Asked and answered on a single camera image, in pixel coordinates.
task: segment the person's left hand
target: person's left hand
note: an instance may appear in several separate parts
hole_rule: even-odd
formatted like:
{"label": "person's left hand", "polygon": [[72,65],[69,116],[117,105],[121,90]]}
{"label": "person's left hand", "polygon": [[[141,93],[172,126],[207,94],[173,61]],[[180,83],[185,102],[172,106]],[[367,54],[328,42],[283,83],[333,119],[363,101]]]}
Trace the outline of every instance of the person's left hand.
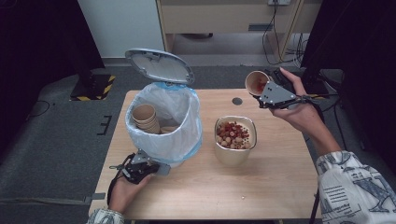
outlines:
{"label": "person's left hand", "polygon": [[125,177],[120,177],[112,192],[108,209],[123,214],[125,209],[134,199],[134,196],[147,185],[151,175],[146,176],[138,185],[128,182]]}

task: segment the electrical outlet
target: electrical outlet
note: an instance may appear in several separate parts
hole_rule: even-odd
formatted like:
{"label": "electrical outlet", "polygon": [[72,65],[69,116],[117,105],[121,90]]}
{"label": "electrical outlet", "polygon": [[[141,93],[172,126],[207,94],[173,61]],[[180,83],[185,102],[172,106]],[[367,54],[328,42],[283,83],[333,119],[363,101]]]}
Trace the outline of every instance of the electrical outlet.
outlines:
{"label": "electrical outlet", "polygon": [[290,5],[290,0],[268,0],[269,6],[274,6],[275,3],[278,6],[288,6],[288,5]]}

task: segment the wall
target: wall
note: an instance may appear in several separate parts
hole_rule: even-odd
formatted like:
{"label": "wall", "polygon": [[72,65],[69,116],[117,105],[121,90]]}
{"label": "wall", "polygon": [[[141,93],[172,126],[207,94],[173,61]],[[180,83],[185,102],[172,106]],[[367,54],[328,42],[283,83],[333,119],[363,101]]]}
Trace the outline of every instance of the wall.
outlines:
{"label": "wall", "polygon": [[163,50],[156,0],[78,0],[102,58],[124,58],[125,50]]}

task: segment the gray floor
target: gray floor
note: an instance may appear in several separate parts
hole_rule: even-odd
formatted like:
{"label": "gray floor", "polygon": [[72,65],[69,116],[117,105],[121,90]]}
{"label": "gray floor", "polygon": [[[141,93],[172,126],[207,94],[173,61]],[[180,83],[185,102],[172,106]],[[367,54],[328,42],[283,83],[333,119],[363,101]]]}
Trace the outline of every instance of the gray floor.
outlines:
{"label": "gray floor", "polygon": [[[261,36],[215,34],[213,38],[199,39],[179,35],[174,53],[186,60],[196,75],[192,88],[244,88],[245,77],[250,71],[274,69],[266,61],[262,49],[258,49],[262,48]],[[272,51],[267,52],[269,59],[273,60]],[[295,61],[279,65],[290,71],[300,71]],[[137,74],[130,66],[109,66],[106,71],[95,72],[109,72],[116,76],[109,95],[103,101],[69,101],[77,76],[51,83],[42,90],[38,100],[44,102],[37,102],[32,111],[32,115],[42,115],[26,121],[11,145],[12,152],[0,166],[0,199],[51,198],[82,201],[94,193],[125,93],[128,90],[141,90],[151,81]],[[338,70],[324,72],[329,76],[340,76]],[[322,100],[320,107],[327,108],[337,97]],[[341,106],[336,107],[336,112],[347,148],[355,152],[362,162],[381,172],[396,189],[395,174],[375,152],[361,150],[361,140],[347,114]],[[107,122],[105,116],[111,116],[112,120],[107,133],[98,135],[104,130],[101,123]],[[325,112],[324,116],[326,125],[344,147],[333,111]],[[307,138],[306,143],[314,161],[317,154]],[[7,203],[0,205],[0,223],[84,223],[88,209],[88,205]],[[307,223],[307,220],[284,220],[284,223]]]}

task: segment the trash can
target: trash can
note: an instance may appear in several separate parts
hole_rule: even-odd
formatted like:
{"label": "trash can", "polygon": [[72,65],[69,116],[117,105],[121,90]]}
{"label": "trash can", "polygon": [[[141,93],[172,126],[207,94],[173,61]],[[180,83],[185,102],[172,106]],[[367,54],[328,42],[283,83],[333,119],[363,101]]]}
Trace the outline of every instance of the trash can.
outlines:
{"label": "trash can", "polygon": [[[199,150],[203,140],[199,98],[187,86],[194,81],[193,72],[183,60],[165,51],[129,49],[125,58],[136,71],[154,80],[126,111],[126,128],[134,145],[155,161],[171,167],[181,164]],[[154,106],[161,127],[176,129],[163,134],[140,130],[132,112],[142,104]]]}

